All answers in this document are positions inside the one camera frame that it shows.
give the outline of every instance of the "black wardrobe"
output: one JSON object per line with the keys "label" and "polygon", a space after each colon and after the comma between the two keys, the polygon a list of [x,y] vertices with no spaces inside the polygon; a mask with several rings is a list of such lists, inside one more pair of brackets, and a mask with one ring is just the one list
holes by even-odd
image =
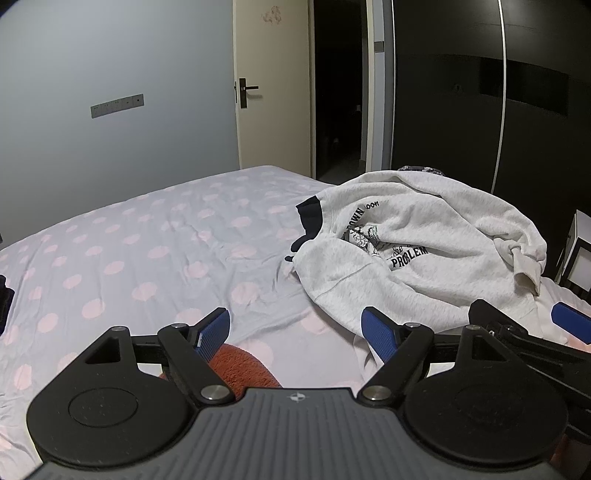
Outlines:
{"label": "black wardrobe", "polygon": [[491,192],[499,160],[493,193],[537,225],[553,276],[575,210],[591,214],[591,0],[501,7],[504,32],[499,0],[394,0],[391,166]]}

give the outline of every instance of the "silver bolt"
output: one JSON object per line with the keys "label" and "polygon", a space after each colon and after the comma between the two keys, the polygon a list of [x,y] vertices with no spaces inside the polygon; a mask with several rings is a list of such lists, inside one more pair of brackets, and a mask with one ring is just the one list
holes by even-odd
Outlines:
{"label": "silver bolt", "polygon": [[208,385],[201,389],[201,396],[208,400],[221,400],[230,394],[230,389],[223,385]]}
{"label": "silver bolt", "polygon": [[372,385],[363,390],[363,396],[371,401],[380,401],[390,398],[392,392],[388,387]]}

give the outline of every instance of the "white sweatshirt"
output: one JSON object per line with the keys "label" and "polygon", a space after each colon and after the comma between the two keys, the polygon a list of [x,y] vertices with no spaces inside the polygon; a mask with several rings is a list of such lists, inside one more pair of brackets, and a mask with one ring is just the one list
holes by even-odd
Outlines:
{"label": "white sweatshirt", "polygon": [[322,227],[307,231],[294,267],[345,328],[362,336],[361,313],[374,306],[442,332],[466,325],[470,304],[485,299],[542,336],[533,296],[546,243],[507,202],[419,171],[366,173],[317,198]]}

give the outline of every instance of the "wall socket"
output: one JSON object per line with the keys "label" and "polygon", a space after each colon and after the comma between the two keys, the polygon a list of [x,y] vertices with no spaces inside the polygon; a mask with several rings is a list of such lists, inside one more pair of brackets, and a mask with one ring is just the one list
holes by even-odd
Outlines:
{"label": "wall socket", "polygon": [[110,113],[120,112],[121,110],[129,110],[130,108],[135,108],[137,106],[144,106],[143,93],[93,105],[90,107],[90,117],[97,118],[99,116],[109,115]]}

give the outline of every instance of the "bed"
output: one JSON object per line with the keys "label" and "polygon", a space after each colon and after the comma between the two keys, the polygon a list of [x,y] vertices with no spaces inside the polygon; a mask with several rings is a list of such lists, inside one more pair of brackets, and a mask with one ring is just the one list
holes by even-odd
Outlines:
{"label": "bed", "polygon": [[[94,210],[0,251],[0,274],[16,291],[0,338],[0,477],[20,479],[40,463],[25,425],[29,402],[113,325],[152,335],[222,306],[232,316],[228,342],[284,387],[356,393],[372,374],[362,349],[284,261],[303,234],[295,205],[325,187],[249,168]],[[589,307],[547,279],[543,290],[541,314],[557,301]]]}

